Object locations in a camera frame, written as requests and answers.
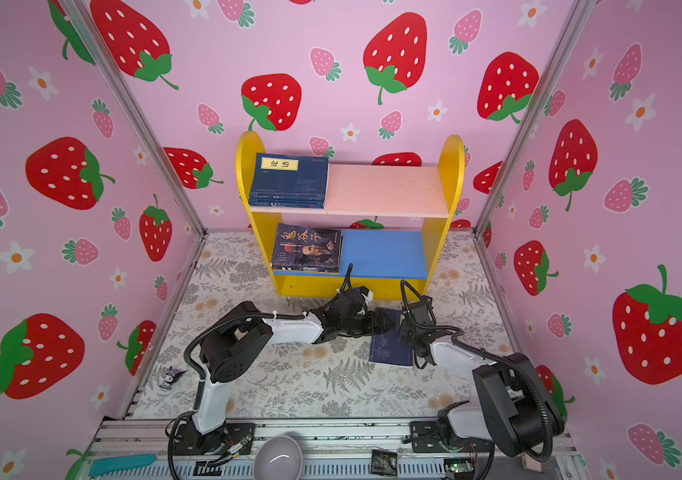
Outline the dark portrait cover book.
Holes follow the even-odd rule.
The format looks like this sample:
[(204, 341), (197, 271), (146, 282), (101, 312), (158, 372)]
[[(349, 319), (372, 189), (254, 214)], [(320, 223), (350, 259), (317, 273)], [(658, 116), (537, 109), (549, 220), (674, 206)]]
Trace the dark portrait cover book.
[(338, 274), (341, 230), (279, 223), (270, 266), (273, 270)]

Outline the navy book yellow label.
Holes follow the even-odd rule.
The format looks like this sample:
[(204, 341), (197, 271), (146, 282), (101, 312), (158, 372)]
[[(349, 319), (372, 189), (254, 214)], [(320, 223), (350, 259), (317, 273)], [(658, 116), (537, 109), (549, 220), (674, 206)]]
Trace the navy book yellow label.
[(251, 203), (252, 209), (258, 208), (287, 208), (287, 209), (319, 209), (324, 208), (323, 201), (296, 202), (296, 201), (261, 201)]

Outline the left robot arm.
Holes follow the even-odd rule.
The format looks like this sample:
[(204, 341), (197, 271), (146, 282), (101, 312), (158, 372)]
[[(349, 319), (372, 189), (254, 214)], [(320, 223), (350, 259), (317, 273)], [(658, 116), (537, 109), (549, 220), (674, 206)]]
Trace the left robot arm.
[(244, 301), (190, 342), (183, 360), (198, 376), (193, 407), (188, 412), (198, 434), (211, 434), (225, 425), (233, 382), (247, 372), (265, 348), (322, 344), (338, 337), (373, 337), (395, 328), (394, 320), (371, 306), (371, 290), (352, 286), (351, 271), (347, 270), (336, 294), (319, 307), (301, 313), (266, 312)]

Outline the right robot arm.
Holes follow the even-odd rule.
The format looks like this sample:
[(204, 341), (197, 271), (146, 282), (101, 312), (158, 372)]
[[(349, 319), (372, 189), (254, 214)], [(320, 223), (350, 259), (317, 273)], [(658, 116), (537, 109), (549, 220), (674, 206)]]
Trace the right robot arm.
[(398, 340), (412, 350), (414, 364), (468, 373), (496, 447), (508, 457), (527, 454), (539, 462), (549, 460), (566, 421), (531, 360), (519, 352), (502, 356), (466, 343), (462, 329), (437, 323), (431, 297), (406, 280), (400, 282), (400, 293)]

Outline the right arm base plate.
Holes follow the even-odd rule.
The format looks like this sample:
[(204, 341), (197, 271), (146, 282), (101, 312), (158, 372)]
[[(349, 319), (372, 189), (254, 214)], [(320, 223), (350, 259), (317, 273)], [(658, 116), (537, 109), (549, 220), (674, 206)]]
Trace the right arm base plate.
[(489, 453), (495, 444), (487, 439), (461, 438), (450, 433), (448, 425), (439, 420), (412, 421), (404, 443), (416, 453)]

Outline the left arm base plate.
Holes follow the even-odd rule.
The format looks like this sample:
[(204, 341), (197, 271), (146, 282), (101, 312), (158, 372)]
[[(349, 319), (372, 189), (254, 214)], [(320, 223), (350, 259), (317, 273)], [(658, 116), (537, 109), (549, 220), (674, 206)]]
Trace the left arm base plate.
[(183, 420), (176, 429), (168, 425), (166, 436), (172, 438), (174, 455), (247, 455), (251, 451), (255, 427), (254, 423), (225, 423), (210, 433), (200, 434), (193, 423)]

